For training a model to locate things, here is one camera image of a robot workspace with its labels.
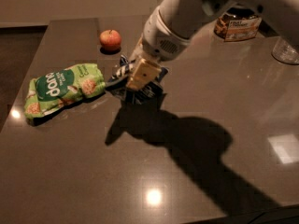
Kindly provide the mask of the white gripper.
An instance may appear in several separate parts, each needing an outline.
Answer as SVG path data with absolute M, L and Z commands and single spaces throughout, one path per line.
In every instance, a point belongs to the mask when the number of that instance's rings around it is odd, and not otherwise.
M 161 66 L 155 62 L 172 61 L 189 45 L 189 39 L 176 35 L 166 26 L 160 8 L 156 7 L 129 58 L 133 61 L 141 57 L 135 61 L 126 88 L 132 91 L 143 89 L 162 72 Z

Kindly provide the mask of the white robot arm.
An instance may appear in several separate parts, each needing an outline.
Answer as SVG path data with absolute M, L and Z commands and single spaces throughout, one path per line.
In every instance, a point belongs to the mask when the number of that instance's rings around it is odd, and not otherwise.
M 149 16 L 131 59 L 127 88 L 138 91 L 155 79 L 160 62 L 171 61 L 207 23 L 231 7 L 252 10 L 294 49 L 299 47 L 299 0 L 163 0 Z

